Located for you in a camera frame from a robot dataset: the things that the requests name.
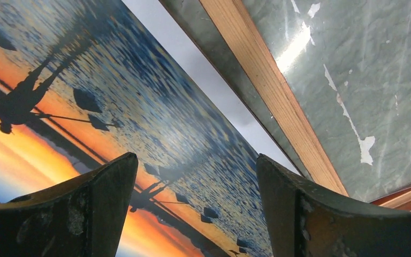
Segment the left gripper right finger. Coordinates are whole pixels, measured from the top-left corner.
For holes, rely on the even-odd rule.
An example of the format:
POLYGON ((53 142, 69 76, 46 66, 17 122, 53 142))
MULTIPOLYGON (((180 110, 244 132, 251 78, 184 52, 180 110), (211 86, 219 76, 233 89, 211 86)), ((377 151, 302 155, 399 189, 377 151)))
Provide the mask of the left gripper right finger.
POLYGON ((256 173, 274 256, 411 256, 411 211, 338 194, 263 154, 256 173))

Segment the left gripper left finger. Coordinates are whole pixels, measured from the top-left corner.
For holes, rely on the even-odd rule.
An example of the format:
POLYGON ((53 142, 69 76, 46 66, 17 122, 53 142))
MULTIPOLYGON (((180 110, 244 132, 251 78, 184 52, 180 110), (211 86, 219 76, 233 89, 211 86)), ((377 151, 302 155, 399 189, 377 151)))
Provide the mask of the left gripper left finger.
POLYGON ((0 203, 0 256, 115 256, 138 169, 126 153, 0 203))

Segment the sunset photo print board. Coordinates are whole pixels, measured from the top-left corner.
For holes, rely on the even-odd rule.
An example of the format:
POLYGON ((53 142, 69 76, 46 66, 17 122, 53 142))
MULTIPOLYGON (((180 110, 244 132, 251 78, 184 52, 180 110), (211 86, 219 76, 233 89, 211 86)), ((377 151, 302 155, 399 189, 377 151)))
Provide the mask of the sunset photo print board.
POLYGON ((122 1, 0 1, 0 202, 125 152, 118 256, 272 256, 257 151, 122 1))

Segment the wooden picture frame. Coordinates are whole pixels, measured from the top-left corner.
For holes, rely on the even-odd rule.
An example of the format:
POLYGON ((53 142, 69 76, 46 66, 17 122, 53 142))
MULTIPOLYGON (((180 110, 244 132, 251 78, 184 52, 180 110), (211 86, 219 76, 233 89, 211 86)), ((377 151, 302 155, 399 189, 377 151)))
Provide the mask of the wooden picture frame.
POLYGON ((201 1, 314 182, 348 196, 285 74, 311 42, 310 26, 300 22, 275 57, 242 1, 201 1))

